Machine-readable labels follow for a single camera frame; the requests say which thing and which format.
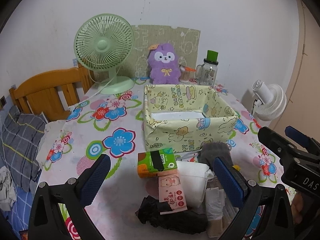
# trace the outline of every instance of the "white electric fan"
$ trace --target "white electric fan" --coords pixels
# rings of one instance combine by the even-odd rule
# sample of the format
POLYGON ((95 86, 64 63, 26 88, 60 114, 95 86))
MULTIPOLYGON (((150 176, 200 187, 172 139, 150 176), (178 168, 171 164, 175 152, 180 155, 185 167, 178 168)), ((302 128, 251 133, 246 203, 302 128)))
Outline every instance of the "white electric fan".
POLYGON ((262 103, 255 108, 255 113, 260 120, 272 121, 283 113, 287 97, 281 86, 277 84, 266 85, 259 79, 252 85, 252 90, 262 103))
POLYGON ((109 79, 98 91, 112 95, 134 86, 129 77, 117 76, 116 67, 126 60, 133 48, 131 25, 114 14, 100 14, 86 21, 78 30, 74 50, 77 60, 89 70, 109 71, 109 79))

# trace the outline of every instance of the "tablecloth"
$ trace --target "tablecloth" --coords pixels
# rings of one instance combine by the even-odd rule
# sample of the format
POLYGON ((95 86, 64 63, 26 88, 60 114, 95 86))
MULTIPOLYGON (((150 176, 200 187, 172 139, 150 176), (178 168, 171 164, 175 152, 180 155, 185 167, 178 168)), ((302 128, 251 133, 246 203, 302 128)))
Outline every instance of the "tablecloth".
MULTIPOLYGON (((57 140, 52 142, 39 182, 64 184, 69 178, 79 177, 100 154, 108 154, 110 172, 93 203, 85 208, 105 239, 207 239, 205 232, 185 235, 153 228, 148 223, 143 225, 135 215, 143 197, 157 195, 157 179, 140 179, 137 175, 137 153, 145 152, 142 103, 143 88, 149 84, 149 79, 139 78, 134 82, 135 86, 125 93, 98 94, 73 111, 57 140)), ((261 186, 274 187, 281 183, 283 167, 279 158, 259 143, 258 122, 221 84, 215 89, 239 116, 227 140, 234 164, 240 166, 247 180, 253 179, 261 186)), ((95 91, 91 88, 86 98, 95 91)), ((292 199, 294 190, 285 187, 292 199)), ((79 239, 65 206, 60 207, 73 239, 79 239)))

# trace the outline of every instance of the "fan center cap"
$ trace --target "fan center cap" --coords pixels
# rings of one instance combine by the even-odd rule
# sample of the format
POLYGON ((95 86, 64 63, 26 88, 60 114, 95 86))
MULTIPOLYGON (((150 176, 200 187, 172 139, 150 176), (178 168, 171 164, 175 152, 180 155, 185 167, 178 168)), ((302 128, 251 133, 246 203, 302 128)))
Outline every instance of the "fan center cap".
POLYGON ((108 47, 108 42, 106 40, 100 40, 97 44, 98 49, 105 50, 108 47))

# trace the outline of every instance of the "white wall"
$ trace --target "white wall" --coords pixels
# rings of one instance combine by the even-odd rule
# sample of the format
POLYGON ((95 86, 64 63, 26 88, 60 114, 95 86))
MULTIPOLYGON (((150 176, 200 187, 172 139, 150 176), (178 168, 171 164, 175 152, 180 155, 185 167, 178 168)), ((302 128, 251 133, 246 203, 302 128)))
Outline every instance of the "white wall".
POLYGON ((296 0, 23 0, 0 34, 0 95, 35 74, 72 67, 76 31, 105 12, 134 25, 201 30, 197 63, 207 49, 218 51, 217 79, 239 100, 258 78, 288 86, 299 35, 296 0))

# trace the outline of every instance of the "metal bolt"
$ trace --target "metal bolt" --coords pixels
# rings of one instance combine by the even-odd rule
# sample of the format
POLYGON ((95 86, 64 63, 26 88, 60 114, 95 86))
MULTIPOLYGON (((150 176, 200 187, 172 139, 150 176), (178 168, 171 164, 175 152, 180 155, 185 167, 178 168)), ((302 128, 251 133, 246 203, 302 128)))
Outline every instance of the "metal bolt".
POLYGON ((70 178, 68 179, 68 184, 72 185, 76 182, 76 179, 75 178, 70 178))
POLYGON ((39 187, 40 187, 40 188, 43 188, 44 186, 45 186, 45 182, 44 182, 44 181, 42 181, 42 182, 39 183, 39 187))
POLYGON ((252 179, 250 179, 250 180, 248 181, 248 184, 249 184, 250 186, 252 186, 252 187, 254 187, 255 185, 257 185, 257 183, 256 183, 254 180, 252 180, 252 179))
POLYGON ((279 190, 285 190, 285 187, 282 184, 278 184, 278 189, 279 190))

